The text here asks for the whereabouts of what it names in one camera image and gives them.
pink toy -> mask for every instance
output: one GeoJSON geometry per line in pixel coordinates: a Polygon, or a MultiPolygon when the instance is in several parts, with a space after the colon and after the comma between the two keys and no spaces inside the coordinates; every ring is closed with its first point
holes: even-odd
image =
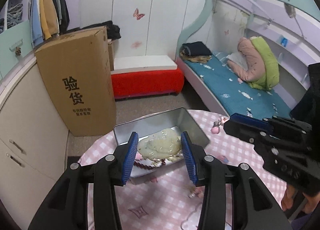
{"type": "Polygon", "coordinates": [[[211,133],[212,134],[218,134],[220,132],[220,127],[217,126],[217,127],[212,127],[211,129],[211,133]]]}
{"type": "Polygon", "coordinates": [[[229,120],[229,118],[227,118],[227,117],[221,117],[220,120],[215,121],[213,124],[213,127],[211,128],[211,133],[212,134],[219,134],[220,133],[220,125],[223,126],[224,123],[228,120],[229,120]]]}

green blanket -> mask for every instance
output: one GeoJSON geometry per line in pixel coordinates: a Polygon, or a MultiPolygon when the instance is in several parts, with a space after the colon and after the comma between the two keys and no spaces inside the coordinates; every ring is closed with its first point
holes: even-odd
{"type": "Polygon", "coordinates": [[[266,73],[259,80],[249,82],[252,88],[270,91],[279,83],[278,60],[262,37],[253,38],[252,45],[259,52],[264,62],[266,73]]]}

folded clothes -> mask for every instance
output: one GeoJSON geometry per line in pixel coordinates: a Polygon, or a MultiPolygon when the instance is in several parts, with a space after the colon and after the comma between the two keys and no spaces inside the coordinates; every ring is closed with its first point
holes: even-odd
{"type": "Polygon", "coordinates": [[[16,11],[14,13],[7,13],[7,18],[21,20],[22,19],[22,10],[16,11]]]}
{"type": "Polygon", "coordinates": [[[93,24],[93,25],[84,27],[82,29],[100,27],[100,26],[107,26],[108,39],[116,40],[116,39],[120,39],[121,38],[119,26],[114,25],[111,20],[106,21],[106,22],[102,22],[102,23],[98,23],[98,24],[93,24]]]}
{"type": "Polygon", "coordinates": [[[207,46],[203,44],[201,41],[182,44],[180,52],[182,52],[185,56],[189,57],[211,56],[210,49],[207,48],[207,46]]]}
{"type": "Polygon", "coordinates": [[[11,27],[13,27],[13,26],[15,26],[15,25],[17,25],[17,24],[19,24],[21,22],[22,22],[22,20],[16,20],[16,19],[8,18],[7,19],[7,28],[11,28],[11,27]]]}
{"type": "Polygon", "coordinates": [[[22,3],[8,9],[7,12],[7,28],[11,28],[22,22],[22,3]]]}
{"type": "Polygon", "coordinates": [[[180,57],[182,58],[182,60],[187,60],[193,63],[202,63],[202,64],[206,64],[211,59],[211,56],[190,57],[190,56],[184,55],[182,52],[180,52],[180,57]]]}
{"type": "Polygon", "coordinates": [[[18,10],[22,10],[22,6],[23,6],[22,3],[18,3],[17,5],[9,8],[9,9],[8,9],[8,12],[13,13],[13,12],[16,12],[16,11],[18,11],[18,10]]]}

light blue shirt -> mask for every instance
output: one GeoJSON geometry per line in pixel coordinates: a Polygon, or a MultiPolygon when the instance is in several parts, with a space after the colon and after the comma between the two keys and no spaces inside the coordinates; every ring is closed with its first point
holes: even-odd
{"type": "Polygon", "coordinates": [[[39,11],[37,6],[37,0],[31,0],[31,29],[32,29],[32,40],[35,46],[43,42],[43,34],[41,29],[41,22],[39,17],[39,11]]]}

blue gripper pad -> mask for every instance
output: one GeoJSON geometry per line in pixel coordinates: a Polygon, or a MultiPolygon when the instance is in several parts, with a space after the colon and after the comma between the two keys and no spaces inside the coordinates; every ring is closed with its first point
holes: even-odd
{"type": "Polygon", "coordinates": [[[184,133],[181,134],[181,145],[182,145],[183,157],[186,162],[189,178],[195,185],[198,182],[196,162],[192,156],[189,142],[184,133]]]}
{"type": "Polygon", "coordinates": [[[127,151],[127,155],[124,158],[123,164],[122,164],[122,176],[121,181],[122,184],[125,185],[127,181],[130,178],[134,159],[137,154],[137,145],[139,141],[139,136],[137,133],[134,133],[131,135],[128,144],[130,145],[127,151]]]}
{"type": "Polygon", "coordinates": [[[243,114],[234,113],[233,115],[230,116],[230,120],[236,123],[242,123],[242,124],[256,127],[261,131],[267,131],[267,132],[272,131],[272,126],[268,122],[251,118],[243,114]]]}

